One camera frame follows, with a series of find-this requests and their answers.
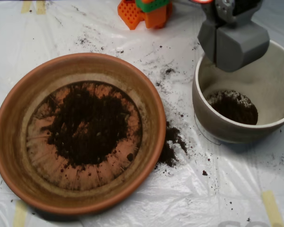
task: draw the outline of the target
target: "table surface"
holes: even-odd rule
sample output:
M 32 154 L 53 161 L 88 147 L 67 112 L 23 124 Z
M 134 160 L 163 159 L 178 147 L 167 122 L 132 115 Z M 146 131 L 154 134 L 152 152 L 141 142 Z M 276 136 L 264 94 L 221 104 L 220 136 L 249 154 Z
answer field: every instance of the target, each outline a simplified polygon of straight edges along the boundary
M 33 1 L 30 12 L 25 10 L 30 1 L 0 0 L 0 105 L 24 75 L 48 60 L 79 52 L 113 55 L 156 86 L 188 155 L 174 144 L 175 167 L 159 165 L 125 201 L 67 223 L 35 214 L 0 176 L 0 227 L 267 227 L 261 194 L 269 190 L 284 222 L 284 126 L 260 141 L 230 145 L 194 119 L 192 79 L 203 54 L 197 34 L 204 14 L 198 5 L 175 0 L 164 29 L 147 30 L 140 23 L 129 31 L 117 14 L 117 0 L 47 0 L 44 11 L 42 3 Z M 284 47 L 284 0 L 266 0 L 253 20 Z M 174 72 L 167 75 L 167 69 Z

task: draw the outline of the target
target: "orange toy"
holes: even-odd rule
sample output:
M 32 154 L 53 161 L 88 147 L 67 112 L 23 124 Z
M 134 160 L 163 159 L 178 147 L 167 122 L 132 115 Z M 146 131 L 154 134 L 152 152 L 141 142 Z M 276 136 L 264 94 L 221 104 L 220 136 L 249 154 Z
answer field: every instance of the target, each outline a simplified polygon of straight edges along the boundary
M 144 20 L 144 13 L 137 8 L 134 0 L 121 0 L 118 5 L 118 14 L 130 30 L 134 30 L 140 21 Z
M 149 13 L 142 12 L 134 0 L 121 0 L 118 5 L 118 14 L 130 30 L 134 30 L 141 21 L 145 20 L 147 28 L 162 28 L 172 12 L 172 3 L 153 10 Z

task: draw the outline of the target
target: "robotic arm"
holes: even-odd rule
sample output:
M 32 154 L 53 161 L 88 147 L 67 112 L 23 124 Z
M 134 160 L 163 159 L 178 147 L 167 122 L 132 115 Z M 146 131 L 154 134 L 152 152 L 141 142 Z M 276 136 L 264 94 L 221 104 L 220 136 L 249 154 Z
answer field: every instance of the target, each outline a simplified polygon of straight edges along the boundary
M 202 4 L 206 21 L 198 39 L 219 69 L 236 71 L 261 58 L 269 46 L 268 32 L 251 21 L 263 0 L 190 0 Z

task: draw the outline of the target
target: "spilled soil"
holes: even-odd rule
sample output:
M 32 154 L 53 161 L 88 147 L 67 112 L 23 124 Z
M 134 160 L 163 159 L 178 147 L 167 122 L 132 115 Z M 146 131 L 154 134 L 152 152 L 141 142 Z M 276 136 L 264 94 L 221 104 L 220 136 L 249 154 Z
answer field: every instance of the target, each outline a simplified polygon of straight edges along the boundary
M 177 162 L 177 158 L 175 156 L 175 150 L 171 145 L 169 145 L 169 141 L 171 141 L 173 144 L 179 144 L 187 154 L 186 143 L 180 137 L 180 130 L 175 127 L 170 127 L 169 122 L 166 122 L 165 141 L 158 163 L 163 163 L 173 167 L 175 162 Z

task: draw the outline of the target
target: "soil crumb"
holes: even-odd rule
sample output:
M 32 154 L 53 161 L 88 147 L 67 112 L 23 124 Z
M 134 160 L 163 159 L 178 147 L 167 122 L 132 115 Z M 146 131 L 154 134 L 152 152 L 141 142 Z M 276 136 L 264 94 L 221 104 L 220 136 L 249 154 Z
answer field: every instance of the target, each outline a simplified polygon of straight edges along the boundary
M 175 72 L 175 70 L 172 68 L 169 68 L 168 70 L 165 71 L 166 74 L 170 74 L 171 72 Z
M 159 157 L 158 163 L 166 164 L 170 167 L 175 165 L 177 158 L 175 156 L 174 149 L 169 145 L 169 141 L 172 141 L 173 144 L 177 143 L 180 147 L 185 151 L 187 154 L 186 143 L 182 140 L 179 136 L 180 130 L 175 127 L 170 127 L 170 123 L 166 122 L 166 134 L 165 134 L 165 141 L 163 145 L 163 149 L 161 155 Z
M 207 102 L 221 115 L 242 124 L 256 125 L 258 112 L 245 95 L 236 91 L 218 91 L 207 97 Z
M 95 95 L 97 86 L 107 89 L 108 95 Z M 127 94 L 109 84 L 79 82 L 66 86 L 66 89 L 69 93 L 61 105 L 57 105 L 51 96 L 45 100 L 55 116 L 51 125 L 42 128 L 50 131 L 47 143 L 55 145 L 56 154 L 68 160 L 64 168 L 100 164 L 119 141 L 127 138 L 130 112 L 123 102 L 137 107 Z M 140 116 L 138 125 L 136 133 L 142 137 Z M 133 154 L 127 159 L 133 160 Z

